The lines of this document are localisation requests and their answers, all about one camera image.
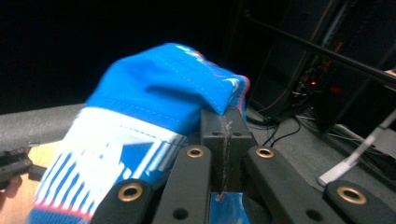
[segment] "blue fabric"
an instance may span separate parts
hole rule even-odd
[[[242,205],[242,193],[224,192],[221,202],[217,197],[217,193],[210,194],[209,223],[250,223]]]
[[[113,63],[86,106],[186,135],[198,123],[201,108],[223,115],[228,104],[242,104],[247,89],[246,78],[205,61],[198,51],[165,44]]]
[[[200,110],[223,115],[233,105],[243,113],[248,87],[245,77],[179,44],[116,61],[64,139],[80,143],[86,137],[87,145],[67,148],[49,166],[29,221],[83,223],[104,193],[123,179],[156,184],[199,126]]]

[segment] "brass ring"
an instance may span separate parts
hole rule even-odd
[[[187,151],[187,155],[192,158],[198,158],[204,156],[204,151],[198,147],[191,148]]]
[[[273,158],[274,157],[274,152],[268,148],[258,148],[256,150],[256,154],[260,157],[263,157],[265,159]]]
[[[350,187],[338,187],[337,189],[338,195],[345,201],[349,203],[355,203],[355,204],[365,204],[367,203],[367,198],[364,196],[362,193],[359,191],[350,188]]]
[[[127,190],[132,189],[134,193],[130,194]],[[119,199],[123,202],[131,202],[138,199],[143,193],[143,188],[139,184],[132,183],[123,186],[119,191]]]

